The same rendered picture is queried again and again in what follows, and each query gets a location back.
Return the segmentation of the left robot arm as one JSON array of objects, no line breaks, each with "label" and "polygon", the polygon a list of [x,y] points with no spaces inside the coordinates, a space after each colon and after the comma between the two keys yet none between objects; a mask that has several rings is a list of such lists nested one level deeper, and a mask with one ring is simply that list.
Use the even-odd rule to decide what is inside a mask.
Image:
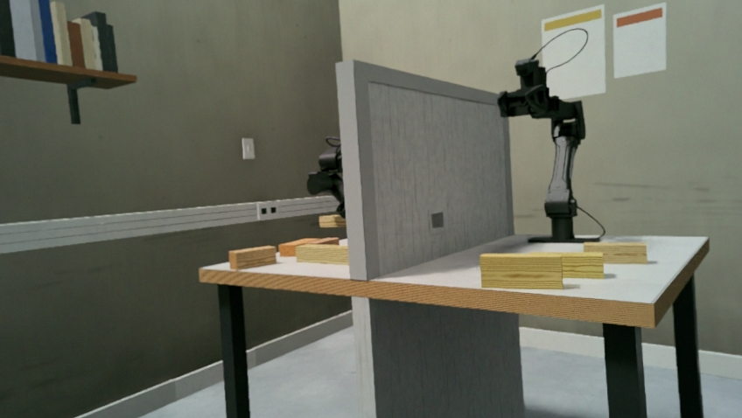
[{"label": "left robot arm", "polygon": [[[551,219],[552,236],[533,237],[528,239],[528,243],[598,243],[600,242],[600,238],[582,238],[576,240],[573,233],[573,217],[578,215],[578,203],[572,195],[571,177],[578,145],[581,144],[581,140],[585,139],[586,134],[582,101],[567,101],[568,103],[564,103],[564,101],[559,99],[559,96],[550,96],[550,88],[547,87],[546,67],[539,66],[539,63],[539,59],[521,59],[517,60],[514,65],[516,75],[520,77],[531,74],[535,69],[535,86],[545,86],[547,112],[533,114],[531,118],[548,119],[546,116],[557,116],[557,118],[559,117],[559,119],[564,121],[573,119],[575,121],[555,122],[556,120],[550,119],[551,137],[556,145],[556,157],[553,177],[549,189],[546,192],[546,199],[544,200],[544,210],[546,218],[549,217]],[[558,110],[558,105],[560,110]]]}]

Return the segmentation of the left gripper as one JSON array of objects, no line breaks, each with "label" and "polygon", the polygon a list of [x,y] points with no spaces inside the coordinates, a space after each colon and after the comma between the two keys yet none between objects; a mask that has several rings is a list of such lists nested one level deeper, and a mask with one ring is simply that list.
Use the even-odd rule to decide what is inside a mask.
[{"label": "left gripper", "polygon": [[531,113],[539,114],[546,111],[545,86],[535,86],[534,70],[530,75],[520,77],[520,83],[521,88],[514,92],[500,92],[500,96],[497,98],[500,117],[531,115]]}]

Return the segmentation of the grey panel wall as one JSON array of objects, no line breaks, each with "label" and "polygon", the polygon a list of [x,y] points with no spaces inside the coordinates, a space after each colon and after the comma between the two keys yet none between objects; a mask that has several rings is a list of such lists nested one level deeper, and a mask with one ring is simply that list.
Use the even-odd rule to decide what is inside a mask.
[{"label": "grey panel wall", "polygon": [[[499,94],[336,63],[349,275],[515,234]],[[446,231],[430,234],[428,210]],[[352,296],[359,418],[525,418],[519,314]]]}]

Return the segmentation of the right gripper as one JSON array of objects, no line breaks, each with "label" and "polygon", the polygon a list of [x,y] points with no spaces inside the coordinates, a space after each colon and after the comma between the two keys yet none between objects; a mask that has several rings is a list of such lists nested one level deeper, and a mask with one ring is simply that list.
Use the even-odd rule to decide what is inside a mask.
[{"label": "right gripper", "polygon": [[[339,185],[333,193],[333,196],[340,202],[339,206],[337,207],[336,211],[341,212],[339,215],[341,218],[346,218],[346,208],[345,208],[345,194],[344,194],[344,185]],[[342,200],[343,199],[343,200]]]}]

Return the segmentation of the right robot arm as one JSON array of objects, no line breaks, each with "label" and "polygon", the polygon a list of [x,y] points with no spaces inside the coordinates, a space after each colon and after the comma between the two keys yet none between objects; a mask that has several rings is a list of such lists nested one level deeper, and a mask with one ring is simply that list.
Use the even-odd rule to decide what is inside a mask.
[{"label": "right robot arm", "polygon": [[[307,191],[311,195],[322,195],[331,193],[341,184],[343,179],[337,174],[342,173],[341,145],[332,147],[320,155],[318,160],[320,171],[309,172]],[[336,171],[337,170],[337,171]],[[329,174],[333,173],[329,176]]]}]

